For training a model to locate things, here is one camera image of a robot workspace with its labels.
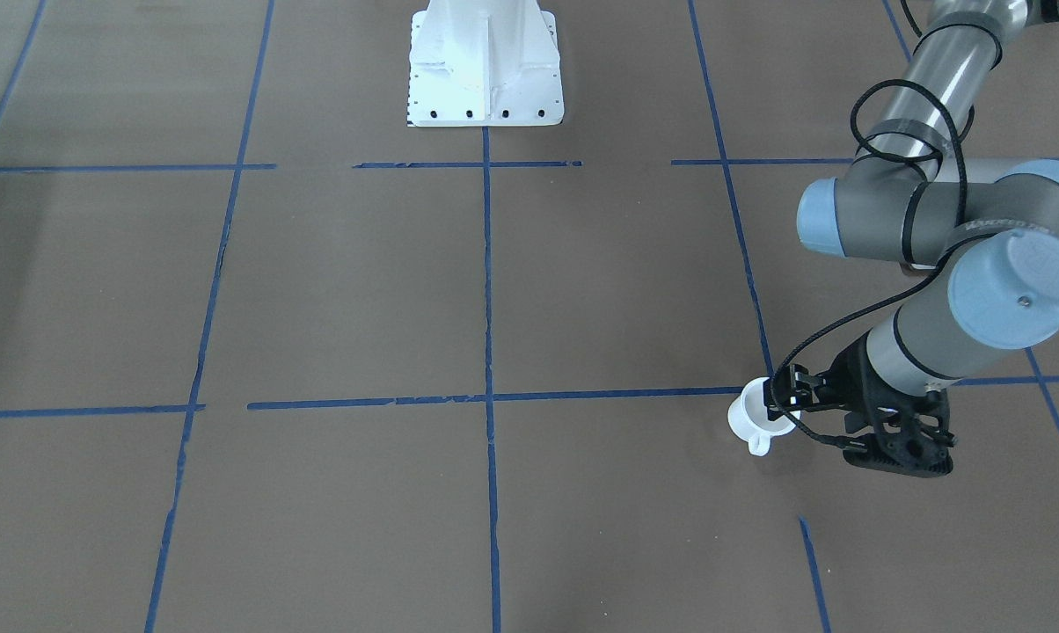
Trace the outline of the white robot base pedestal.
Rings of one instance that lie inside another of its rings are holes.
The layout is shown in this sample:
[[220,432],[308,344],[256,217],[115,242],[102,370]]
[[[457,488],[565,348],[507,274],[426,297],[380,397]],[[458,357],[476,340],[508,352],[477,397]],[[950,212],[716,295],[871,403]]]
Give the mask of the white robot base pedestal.
[[537,1],[430,1],[414,12],[408,126],[555,126],[564,117],[553,12]]

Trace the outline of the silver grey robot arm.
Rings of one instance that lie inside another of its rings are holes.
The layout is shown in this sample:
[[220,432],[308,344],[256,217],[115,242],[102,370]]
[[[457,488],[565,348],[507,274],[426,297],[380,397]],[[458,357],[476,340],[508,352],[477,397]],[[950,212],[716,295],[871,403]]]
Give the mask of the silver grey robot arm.
[[859,468],[947,476],[957,441],[948,388],[1059,331],[1059,160],[975,183],[962,148],[1005,48],[1027,28],[1056,23],[1059,1],[936,1],[904,75],[856,100],[855,159],[800,197],[800,243],[926,276],[876,303],[891,316],[826,370],[788,352],[743,388],[729,421],[755,426],[752,454],[768,452],[776,424]]

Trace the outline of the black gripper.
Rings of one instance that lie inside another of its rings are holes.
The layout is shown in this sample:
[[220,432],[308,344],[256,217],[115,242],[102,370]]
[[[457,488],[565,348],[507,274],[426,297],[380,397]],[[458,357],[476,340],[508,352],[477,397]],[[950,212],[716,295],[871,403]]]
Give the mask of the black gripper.
[[768,414],[843,410],[842,454],[856,468],[908,477],[951,474],[949,402],[945,391],[912,396],[892,388],[873,368],[864,334],[839,352],[828,370],[784,366],[765,380]]

